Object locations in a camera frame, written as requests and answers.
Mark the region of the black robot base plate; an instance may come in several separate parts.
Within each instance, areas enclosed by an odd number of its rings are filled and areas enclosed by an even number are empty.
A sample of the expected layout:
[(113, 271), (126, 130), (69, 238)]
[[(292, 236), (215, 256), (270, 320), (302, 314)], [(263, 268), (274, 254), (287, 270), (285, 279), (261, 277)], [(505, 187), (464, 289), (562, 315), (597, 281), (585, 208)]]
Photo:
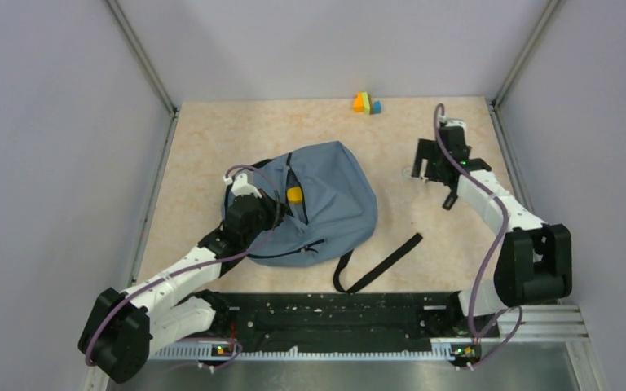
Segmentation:
[(247, 354), (385, 354), (427, 352), (432, 339), (471, 339), (447, 292), (227, 293), (197, 298), (216, 311), (196, 338), (226, 337)]

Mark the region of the green and black highlighter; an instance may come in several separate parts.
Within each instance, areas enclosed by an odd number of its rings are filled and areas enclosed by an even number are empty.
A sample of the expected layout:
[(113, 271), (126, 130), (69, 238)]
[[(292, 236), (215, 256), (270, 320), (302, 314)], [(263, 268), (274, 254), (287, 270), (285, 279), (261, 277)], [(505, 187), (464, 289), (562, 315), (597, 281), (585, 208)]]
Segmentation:
[(449, 193), (445, 201), (442, 204), (442, 208), (447, 211), (450, 211), (457, 200), (458, 200), (458, 195), (456, 193), (453, 193), (453, 192)]

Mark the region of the blue-grey student backpack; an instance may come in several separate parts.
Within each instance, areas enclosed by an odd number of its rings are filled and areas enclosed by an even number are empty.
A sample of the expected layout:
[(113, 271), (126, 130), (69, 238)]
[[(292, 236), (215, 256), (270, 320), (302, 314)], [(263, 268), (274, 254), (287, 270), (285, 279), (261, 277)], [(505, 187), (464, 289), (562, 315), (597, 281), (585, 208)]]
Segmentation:
[[(335, 290), (354, 294), (374, 282), (423, 239), (415, 234), (345, 288), (341, 274), (354, 250), (372, 237), (378, 220), (377, 197), (353, 153), (338, 141), (319, 143), (253, 165), (234, 166), (225, 175), (240, 173), (248, 174), (249, 181), (266, 195), (280, 196), (288, 208), (268, 241), (249, 253), (248, 257), (259, 265), (303, 268), (336, 260)], [(295, 186), (303, 190), (302, 204), (287, 201), (287, 189)]]

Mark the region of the orange pencil sharpener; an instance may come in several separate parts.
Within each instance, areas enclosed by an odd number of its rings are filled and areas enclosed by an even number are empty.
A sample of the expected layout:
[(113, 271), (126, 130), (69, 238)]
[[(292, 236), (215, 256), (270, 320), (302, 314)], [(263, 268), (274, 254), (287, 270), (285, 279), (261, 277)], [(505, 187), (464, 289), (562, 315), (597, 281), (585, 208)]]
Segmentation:
[(302, 204), (304, 202), (303, 190), (300, 186), (290, 187), (286, 191), (287, 201), (291, 204)]

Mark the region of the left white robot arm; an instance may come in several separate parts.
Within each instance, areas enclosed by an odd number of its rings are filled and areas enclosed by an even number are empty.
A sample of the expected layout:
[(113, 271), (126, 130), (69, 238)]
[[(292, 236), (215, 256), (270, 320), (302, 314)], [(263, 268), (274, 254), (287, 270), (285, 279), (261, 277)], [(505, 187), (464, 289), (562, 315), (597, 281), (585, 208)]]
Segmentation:
[(222, 335), (227, 312), (194, 297), (194, 291), (265, 244), (287, 210), (279, 195), (238, 195), (218, 227), (172, 266), (123, 291), (101, 292), (77, 344), (86, 365), (125, 383), (156, 351), (185, 336)]

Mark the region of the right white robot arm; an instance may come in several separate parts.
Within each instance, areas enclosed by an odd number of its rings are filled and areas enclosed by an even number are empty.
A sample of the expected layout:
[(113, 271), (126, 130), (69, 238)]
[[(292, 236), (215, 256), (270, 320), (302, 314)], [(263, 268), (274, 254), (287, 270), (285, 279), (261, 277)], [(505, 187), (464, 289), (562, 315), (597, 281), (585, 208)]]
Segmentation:
[(447, 329), (466, 336), (478, 316), (568, 297), (572, 291), (572, 238), (563, 224), (548, 224), (522, 206), (484, 160), (470, 158), (459, 125), (439, 129), (439, 139), (421, 138), (412, 167), (414, 178), (438, 182), (450, 190), (444, 209), (466, 202), (495, 234), (487, 255), (498, 252), (490, 280), (480, 279), (456, 294), (445, 314)]

